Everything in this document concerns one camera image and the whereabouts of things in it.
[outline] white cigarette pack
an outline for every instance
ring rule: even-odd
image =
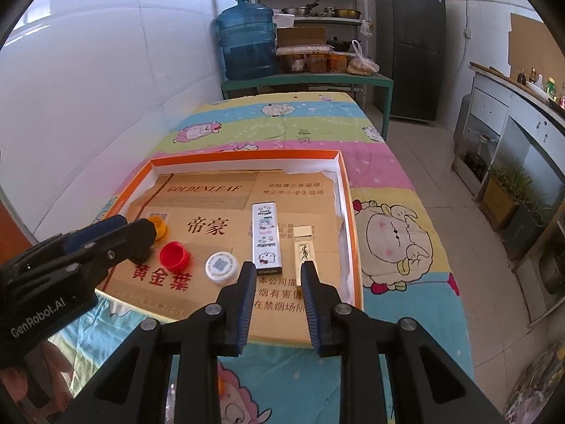
[[[257,274],[282,274],[276,204],[253,204],[252,215],[253,263]]]

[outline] refrigerator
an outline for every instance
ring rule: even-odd
[[[394,80],[391,116],[436,119],[444,72],[445,0],[375,0],[375,61]],[[382,111],[386,91],[375,88]]]

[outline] cabinet drawer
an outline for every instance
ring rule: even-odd
[[[536,135],[536,141],[559,167],[559,170],[565,173],[565,135],[561,134],[546,117],[540,116],[540,120],[541,126]]]
[[[471,103],[471,114],[498,135],[502,134],[507,112],[508,107],[504,103],[499,102],[494,97],[475,87],[475,95],[473,96],[473,103]]]
[[[525,101],[518,94],[514,94],[508,115],[516,121],[533,138],[539,133],[543,117],[532,104]]]
[[[493,79],[480,74],[475,74],[474,85],[481,91],[486,92],[491,97],[494,97],[496,100],[501,101],[504,105],[510,106],[512,91],[507,87],[504,87]]]

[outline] green table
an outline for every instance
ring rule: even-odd
[[[280,86],[281,84],[370,84],[375,87],[386,87],[387,95],[385,109],[382,112],[382,138],[386,140],[388,125],[391,119],[392,87],[394,81],[386,76],[375,73],[373,76],[357,76],[349,73],[295,73],[284,75],[265,76],[264,78],[248,79],[244,81],[226,81],[221,85],[224,98],[229,98],[229,91],[248,89],[259,86]]]

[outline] wooden planter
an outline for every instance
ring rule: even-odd
[[[479,208],[489,219],[493,230],[497,231],[505,228],[510,222],[518,208],[518,203],[504,191],[496,178],[491,177]]]

